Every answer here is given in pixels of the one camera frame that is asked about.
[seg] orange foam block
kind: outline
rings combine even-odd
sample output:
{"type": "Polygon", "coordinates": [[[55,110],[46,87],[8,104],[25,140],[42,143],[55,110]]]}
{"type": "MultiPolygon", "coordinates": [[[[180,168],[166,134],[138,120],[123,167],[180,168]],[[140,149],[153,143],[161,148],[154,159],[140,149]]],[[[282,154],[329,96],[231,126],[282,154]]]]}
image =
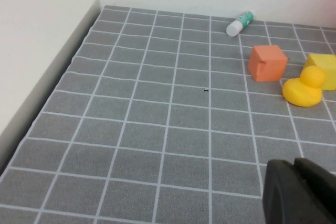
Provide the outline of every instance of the orange foam block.
{"type": "Polygon", "coordinates": [[[277,45],[254,46],[247,69],[255,81],[279,81],[287,61],[286,55],[277,45]]]}

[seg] gray grid mat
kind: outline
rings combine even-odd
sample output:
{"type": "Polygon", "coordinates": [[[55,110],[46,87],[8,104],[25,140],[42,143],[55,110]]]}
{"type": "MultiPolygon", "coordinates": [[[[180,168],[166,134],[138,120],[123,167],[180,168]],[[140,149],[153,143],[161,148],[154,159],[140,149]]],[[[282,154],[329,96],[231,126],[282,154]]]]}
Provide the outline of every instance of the gray grid mat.
{"type": "Polygon", "coordinates": [[[231,21],[106,6],[0,178],[2,223],[264,223],[268,160],[336,172],[336,93],[299,108],[246,69],[278,44],[297,77],[336,29],[231,21]]]}

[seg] rubber duck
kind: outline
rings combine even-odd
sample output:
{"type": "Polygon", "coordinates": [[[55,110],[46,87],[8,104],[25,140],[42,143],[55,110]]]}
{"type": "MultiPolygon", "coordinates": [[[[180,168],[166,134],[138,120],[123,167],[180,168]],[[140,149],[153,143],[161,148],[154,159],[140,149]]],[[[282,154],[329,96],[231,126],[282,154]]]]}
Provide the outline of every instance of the rubber duck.
{"type": "Polygon", "coordinates": [[[311,107],[322,99],[321,86],[325,81],[324,71],[316,66],[303,69],[299,78],[289,79],[282,88],[287,101],[300,107],[311,107]]]}

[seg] yellow cube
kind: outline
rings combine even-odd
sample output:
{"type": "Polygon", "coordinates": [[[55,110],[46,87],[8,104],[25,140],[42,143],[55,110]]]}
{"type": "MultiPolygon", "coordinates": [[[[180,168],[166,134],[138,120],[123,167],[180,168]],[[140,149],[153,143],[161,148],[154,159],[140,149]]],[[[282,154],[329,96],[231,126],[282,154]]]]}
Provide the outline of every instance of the yellow cube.
{"type": "Polygon", "coordinates": [[[326,81],[322,85],[322,90],[336,90],[336,56],[310,54],[303,68],[311,65],[325,71],[326,81]]]}

